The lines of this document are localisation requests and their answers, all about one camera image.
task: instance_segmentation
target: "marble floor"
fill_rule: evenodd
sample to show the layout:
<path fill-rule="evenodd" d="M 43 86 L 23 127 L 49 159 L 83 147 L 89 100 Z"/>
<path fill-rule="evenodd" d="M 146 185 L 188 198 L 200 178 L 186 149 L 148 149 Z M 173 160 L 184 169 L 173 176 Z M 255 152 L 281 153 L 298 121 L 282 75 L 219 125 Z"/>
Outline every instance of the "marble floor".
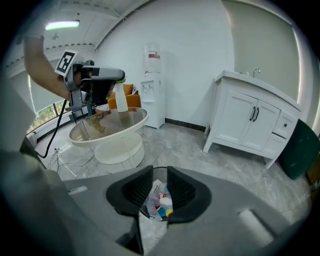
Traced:
<path fill-rule="evenodd" d="M 57 170 L 54 148 L 60 147 L 59 165 L 74 162 L 82 165 L 93 152 L 90 148 L 79 148 L 69 143 L 69 132 L 75 126 L 68 124 L 58 130 L 49 150 L 42 159 L 45 166 Z M 264 166 L 262 157 L 213 144 L 208 153 L 202 148 L 206 137 L 201 131 L 165 123 L 160 129 L 142 127 L 137 131 L 143 138 L 145 156 L 141 166 L 175 166 L 240 184 L 278 210 L 289 222 L 305 218 L 311 210 L 310 189 L 304 177 L 291 180 L 275 163 L 270 169 Z M 52 134 L 42 139 L 35 148 L 44 153 Z M 59 166 L 62 180 L 80 179 L 107 175 L 106 165 L 95 157 L 84 166 L 68 163 Z M 166 231 L 166 224 L 140 217 L 143 246 L 146 252 L 156 244 Z"/>

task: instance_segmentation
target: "glass tabletop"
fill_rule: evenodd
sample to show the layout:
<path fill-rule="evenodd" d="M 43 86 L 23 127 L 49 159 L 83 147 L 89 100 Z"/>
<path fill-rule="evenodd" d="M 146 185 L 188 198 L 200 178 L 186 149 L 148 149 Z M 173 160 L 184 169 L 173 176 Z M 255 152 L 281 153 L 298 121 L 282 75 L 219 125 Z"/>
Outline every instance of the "glass tabletop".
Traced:
<path fill-rule="evenodd" d="M 117 109 L 107 110 L 87 117 L 70 132 L 73 141 L 92 141 L 107 137 L 131 128 L 147 116 L 147 111 L 139 107 L 128 107 L 126 112 Z"/>

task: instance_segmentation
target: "human arm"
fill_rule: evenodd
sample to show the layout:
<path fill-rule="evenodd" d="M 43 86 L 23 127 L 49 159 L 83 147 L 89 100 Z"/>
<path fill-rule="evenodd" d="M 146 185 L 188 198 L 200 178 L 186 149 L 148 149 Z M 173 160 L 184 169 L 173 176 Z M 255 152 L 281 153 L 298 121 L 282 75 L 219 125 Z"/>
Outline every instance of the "human arm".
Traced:
<path fill-rule="evenodd" d="M 31 79 L 39 86 L 70 101 L 70 91 L 63 77 L 54 71 L 44 54 L 44 38 L 26 36 L 23 51 L 25 70 Z"/>

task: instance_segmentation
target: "round glass table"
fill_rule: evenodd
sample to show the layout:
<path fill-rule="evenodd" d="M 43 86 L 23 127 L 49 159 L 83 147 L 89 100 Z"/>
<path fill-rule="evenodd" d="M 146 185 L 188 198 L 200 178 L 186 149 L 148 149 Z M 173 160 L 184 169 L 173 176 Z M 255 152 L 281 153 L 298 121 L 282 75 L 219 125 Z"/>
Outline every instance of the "round glass table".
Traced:
<path fill-rule="evenodd" d="M 135 131 L 148 120 L 139 107 L 126 112 L 107 110 L 87 117 L 70 132 L 70 142 L 77 147 L 95 147 L 95 158 L 116 173 L 137 167 L 145 156 L 142 137 Z"/>

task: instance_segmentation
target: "white table base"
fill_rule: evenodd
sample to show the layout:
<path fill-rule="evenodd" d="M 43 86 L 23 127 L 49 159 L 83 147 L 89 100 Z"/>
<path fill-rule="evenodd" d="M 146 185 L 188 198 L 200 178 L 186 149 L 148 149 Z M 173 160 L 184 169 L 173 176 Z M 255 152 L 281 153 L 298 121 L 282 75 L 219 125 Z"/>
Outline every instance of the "white table base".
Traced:
<path fill-rule="evenodd" d="M 106 165 L 106 171 L 117 173 L 137 167 L 145 156 L 142 137 L 132 132 L 130 135 L 98 145 L 95 158 Z"/>

